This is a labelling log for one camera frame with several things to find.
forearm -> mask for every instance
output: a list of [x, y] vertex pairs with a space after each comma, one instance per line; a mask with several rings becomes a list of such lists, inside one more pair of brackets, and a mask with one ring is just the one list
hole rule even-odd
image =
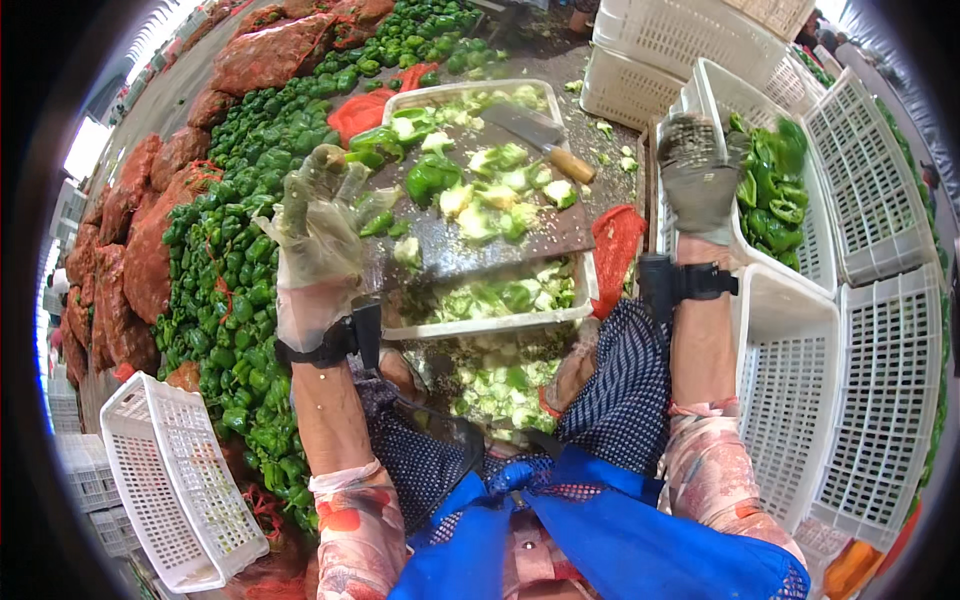
[[373, 460], [360, 397], [347, 362], [329, 369], [293, 365], [300, 441], [314, 475], [360, 468]]
[[[730, 252], [681, 234], [678, 264], [717, 262], [730, 266]], [[678, 406], [717, 402], [736, 394], [730, 294], [716, 300], [683, 300], [677, 307], [670, 352], [673, 401]]]

knife blade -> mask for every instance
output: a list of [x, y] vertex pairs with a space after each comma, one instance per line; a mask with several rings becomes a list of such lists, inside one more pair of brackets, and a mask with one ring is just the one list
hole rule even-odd
[[508, 102], [494, 104], [480, 118], [539, 148], [564, 175], [580, 183], [590, 183], [596, 176], [593, 167], [557, 145], [564, 138], [564, 127], [553, 119]]

glove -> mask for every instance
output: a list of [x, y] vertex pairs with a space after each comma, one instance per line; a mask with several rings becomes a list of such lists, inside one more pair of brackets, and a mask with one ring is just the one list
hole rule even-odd
[[676, 214], [677, 230], [719, 246], [732, 240], [730, 211], [750, 138], [731, 132], [727, 147], [723, 158], [713, 124], [687, 113], [670, 118], [657, 148], [663, 193]]
[[318, 348], [359, 296], [362, 246], [350, 203], [370, 174], [344, 151], [323, 144], [283, 183], [274, 219], [253, 220], [280, 246], [276, 336], [297, 352]]

wooden handle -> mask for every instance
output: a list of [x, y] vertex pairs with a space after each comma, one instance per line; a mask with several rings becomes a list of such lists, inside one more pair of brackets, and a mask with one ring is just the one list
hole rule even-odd
[[580, 183], [590, 183], [597, 174], [596, 169], [559, 146], [550, 149], [550, 162]]

white tray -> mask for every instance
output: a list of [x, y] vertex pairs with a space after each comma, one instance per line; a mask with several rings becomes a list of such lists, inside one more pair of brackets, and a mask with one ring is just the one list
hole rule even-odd
[[[464, 84], [437, 85], [425, 89], [397, 94], [387, 101], [383, 111], [383, 124], [388, 125], [392, 115], [405, 108], [438, 107], [451, 100], [458, 100], [465, 91], [489, 91], [498, 89], [513, 91], [521, 85], [533, 85], [543, 90], [549, 106], [550, 116], [562, 125], [564, 118], [557, 104], [557, 96], [547, 82], [536, 79], [513, 79], [494, 82], [470, 82]], [[569, 143], [564, 139], [563, 146], [569, 150]], [[573, 254], [576, 261], [574, 275], [574, 305], [571, 308], [550, 310], [540, 313], [521, 313], [508, 317], [493, 317], [490, 319], [473, 319], [470, 321], [456, 321], [453, 323], [413, 325], [410, 327], [385, 327], [383, 339], [410, 340], [445, 338], [459, 335], [477, 335], [481, 333], [498, 333], [513, 331], [525, 327], [546, 326], [550, 324], [583, 319], [593, 312], [591, 299], [600, 298], [600, 287], [597, 283], [596, 268], [593, 264], [593, 252], [577, 252]]]

